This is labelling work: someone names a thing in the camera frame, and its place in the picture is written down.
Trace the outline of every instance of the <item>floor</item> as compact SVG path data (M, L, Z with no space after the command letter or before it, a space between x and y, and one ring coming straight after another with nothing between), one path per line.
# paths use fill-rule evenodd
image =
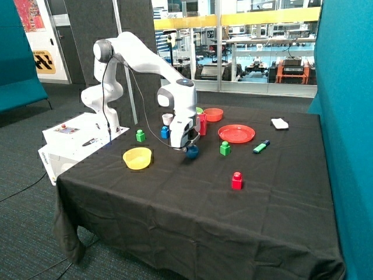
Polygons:
M37 150L45 145L42 130L90 109L80 101L81 85L43 86L53 110L43 100L0 114L0 279L57 279L69 265L52 234L55 188L46 176L42 178L45 170ZM211 92L199 93L198 101L299 113L305 113L312 102ZM37 184L22 191L40 178ZM84 244L95 240L83 228L78 234ZM88 249L82 263L72 265L62 279L184 278L172 271L155 270L98 241Z

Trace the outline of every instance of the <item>glass wall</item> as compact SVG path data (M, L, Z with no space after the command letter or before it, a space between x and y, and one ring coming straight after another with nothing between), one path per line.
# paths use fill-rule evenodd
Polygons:
M321 0L152 2L159 55L198 90L315 96Z

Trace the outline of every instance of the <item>orange plate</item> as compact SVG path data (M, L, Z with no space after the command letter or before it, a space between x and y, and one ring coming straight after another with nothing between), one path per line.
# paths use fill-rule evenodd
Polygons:
M246 143L255 136L255 131L251 127L241 124L230 124L221 127L218 132L220 138L229 143Z

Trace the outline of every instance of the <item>orange bowl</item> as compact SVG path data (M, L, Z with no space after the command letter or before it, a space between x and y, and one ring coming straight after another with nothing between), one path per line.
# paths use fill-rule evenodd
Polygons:
M220 121L223 118L223 110L219 108L209 108L203 111L206 114L206 121Z

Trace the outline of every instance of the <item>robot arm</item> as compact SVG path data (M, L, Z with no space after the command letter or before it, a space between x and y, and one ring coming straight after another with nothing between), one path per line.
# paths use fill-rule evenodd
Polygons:
M98 81L104 82L104 112L108 116L111 131L119 127L119 122L115 110L108 108L107 102L113 101L123 94L121 85L115 79L116 64L121 62L136 72L159 74L170 82L169 85L162 86L158 90L157 101L162 107L172 109L175 112L175 117L170 124L171 146L173 148L186 148L199 139L199 133L196 131L198 129L195 129L199 127L196 115L196 89L191 80L180 75L171 65L150 51L130 32L123 32L117 38L97 41L93 47L93 52L96 58L94 75ZM103 113L101 112L102 85L93 86L83 91L82 99L87 106L93 108L98 114Z

